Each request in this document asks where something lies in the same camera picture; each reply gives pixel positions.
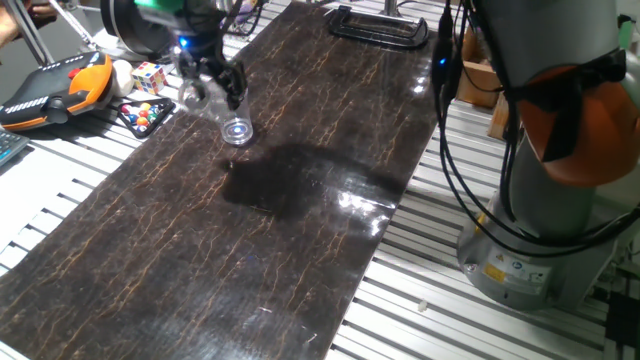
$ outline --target rubik's cube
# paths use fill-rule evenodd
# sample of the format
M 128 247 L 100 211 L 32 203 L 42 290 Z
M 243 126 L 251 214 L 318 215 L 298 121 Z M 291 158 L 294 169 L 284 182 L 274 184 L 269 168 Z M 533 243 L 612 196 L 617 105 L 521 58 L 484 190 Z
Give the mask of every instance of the rubik's cube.
M 168 85 L 162 66 L 154 63 L 143 62 L 142 65 L 133 70 L 132 75 L 138 90 L 146 91 L 149 94 L 155 95 L 165 85 Z

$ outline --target warning label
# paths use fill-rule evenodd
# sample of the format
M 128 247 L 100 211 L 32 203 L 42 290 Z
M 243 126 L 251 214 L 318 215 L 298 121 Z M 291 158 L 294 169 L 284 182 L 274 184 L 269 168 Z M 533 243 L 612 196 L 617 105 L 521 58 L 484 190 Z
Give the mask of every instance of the warning label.
M 483 273 L 506 287 L 527 293 L 540 294 L 551 267 L 529 264 L 507 253 L 492 248 Z

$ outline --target glass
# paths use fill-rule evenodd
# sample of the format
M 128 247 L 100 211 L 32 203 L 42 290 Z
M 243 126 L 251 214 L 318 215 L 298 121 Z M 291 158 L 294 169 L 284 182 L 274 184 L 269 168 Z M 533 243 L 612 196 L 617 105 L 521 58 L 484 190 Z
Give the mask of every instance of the glass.
M 195 115 L 213 120 L 220 127 L 222 140 L 241 146 L 253 137 L 253 125 L 249 116 L 249 93 L 236 110 L 230 110 L 227 94 L 214 81 L 185 80 L 180 86 L 178 99 Z

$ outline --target keyboard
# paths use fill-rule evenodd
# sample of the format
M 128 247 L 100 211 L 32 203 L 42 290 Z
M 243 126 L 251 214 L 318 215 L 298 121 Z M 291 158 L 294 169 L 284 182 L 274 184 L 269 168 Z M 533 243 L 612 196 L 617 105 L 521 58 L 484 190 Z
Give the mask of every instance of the keyboard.
M 18 154 L 29 143 L 29 138 L 0 130 L 0 166 Z

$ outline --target black tabletop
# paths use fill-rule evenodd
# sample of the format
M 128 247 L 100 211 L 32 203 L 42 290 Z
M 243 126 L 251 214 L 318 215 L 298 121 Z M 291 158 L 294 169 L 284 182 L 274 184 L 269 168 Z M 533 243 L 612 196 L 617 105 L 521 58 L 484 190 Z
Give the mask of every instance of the black tabletop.
M 178 114 L 0 279 L 35 359 L 320 359 L 435 124 L 430 49 L 292 3 L 239 55 L 246 149 Z

